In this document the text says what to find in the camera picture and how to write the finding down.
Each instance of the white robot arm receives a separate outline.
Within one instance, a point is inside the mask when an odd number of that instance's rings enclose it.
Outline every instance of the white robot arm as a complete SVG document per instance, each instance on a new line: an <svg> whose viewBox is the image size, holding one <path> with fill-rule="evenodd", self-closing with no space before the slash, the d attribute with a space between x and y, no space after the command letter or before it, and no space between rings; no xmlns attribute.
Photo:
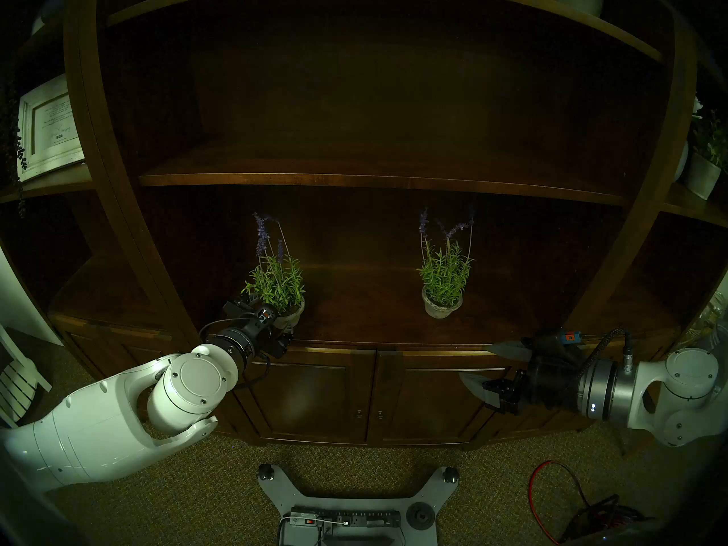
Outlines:
<svg viewBox="0 0 728 546"><path fill-rule="evenodd" d="M41 492L137 472L215 429L216 417L206 417L237 386L236 360L245 369L272 340L275 318L275 310L263 306L241 328L223 329L188 354L164 356L71 393L43 419L2 431L0 440ZM288 341L273 342L285 351ZM152 385L149 420L174 435L164 440L152 438L136 412L140 393Z"/></svg>
<svg viewBox="0 0 728 546"><path fill-rule="evenodd" d="M599 358L611 338L624 333L623 363ZM615 329L588 358L580 355L579 333L554 331L521 343L493 344L497 355L527 363L513 380L488 379L470 373L460 378L495 411L518 414L526 403L543 403L580 413L589 419L646 429L666 446L682 446L695 438L728 429L728 368L710 352L685 348L667 360L633 367L631 335ZM654 413L644 394L662 382Z"/></svg>

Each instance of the white frame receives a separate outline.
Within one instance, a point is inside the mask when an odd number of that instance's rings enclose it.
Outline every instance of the white frame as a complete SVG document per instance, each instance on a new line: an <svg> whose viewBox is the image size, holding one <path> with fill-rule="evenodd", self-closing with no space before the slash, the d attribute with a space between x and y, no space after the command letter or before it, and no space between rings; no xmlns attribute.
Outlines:
<svg viewBox="0 0 728 546"><path fill-rule="evenodd" d="M71 134L76 134L75 138L65 139L59 144L49 146L42 151L33 152L34 140L37 139L39 132L38 129L34 129L35 110L50 101L68 95L68 93L68 82L65 79L65 74L61 74L50 80L50 82L46 82L35 88L35 90L26 93L20 99L17 126L20 128L20 146L25 149L24 154L28 163L28 168L23 172L20 160L17 161L17 177L21 182L84 159L84 152L81 149L81 141L76 133L75 123L71 132Z"/></svg>

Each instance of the knob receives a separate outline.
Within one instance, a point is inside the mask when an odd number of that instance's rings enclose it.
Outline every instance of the knob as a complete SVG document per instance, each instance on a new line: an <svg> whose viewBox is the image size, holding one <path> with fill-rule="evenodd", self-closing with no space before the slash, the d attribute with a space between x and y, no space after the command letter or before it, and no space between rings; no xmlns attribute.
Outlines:
<svg viewBox="0 0 728 546"><path fill-rule="evenodd" d="M273 466L271 464L260 464L258 466L258 478L261 480L272 480L273 479Z"/></svg>

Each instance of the framed certificate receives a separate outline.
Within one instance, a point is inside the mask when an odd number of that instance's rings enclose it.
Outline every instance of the framed certificate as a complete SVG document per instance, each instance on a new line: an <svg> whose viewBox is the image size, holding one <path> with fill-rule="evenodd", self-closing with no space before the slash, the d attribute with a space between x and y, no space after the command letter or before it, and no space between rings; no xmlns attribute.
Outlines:
<svg viewBox="0 0 728 546"><path fill-rule="evenodd" d="M84 159L65 74L23 95L17 120L28 162L23 171L17 161L20 181Z"/></svg>

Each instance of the carpet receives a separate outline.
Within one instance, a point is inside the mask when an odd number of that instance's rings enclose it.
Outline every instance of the carpet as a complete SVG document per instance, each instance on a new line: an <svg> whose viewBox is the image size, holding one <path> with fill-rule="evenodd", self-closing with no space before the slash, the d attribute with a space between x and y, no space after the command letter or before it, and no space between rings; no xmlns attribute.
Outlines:
<svg viewBox="0 0 728 546"><path fill-rule="evenodd" d="M31 411L40 418L91 378L61 347L11 332L18 346L54 385ZM595 424L560 433L457 448L347 448L272 444L248 446L211 435L130 477L51 491L50 499L94 545L272 546L278 512L256 480L258 465L280 465L308 495L408 497L443 465L460 472L460 485L438 515L441 546L548 545L529 510L526 487L533 469L557 459L576 472L587 499L611 494L646 515L667 520L720 449L721 438L680 448L653 443L623 458L636 431ZM562 469L542 470L534 504L543 523L560 534L581 507Z"/></svg>

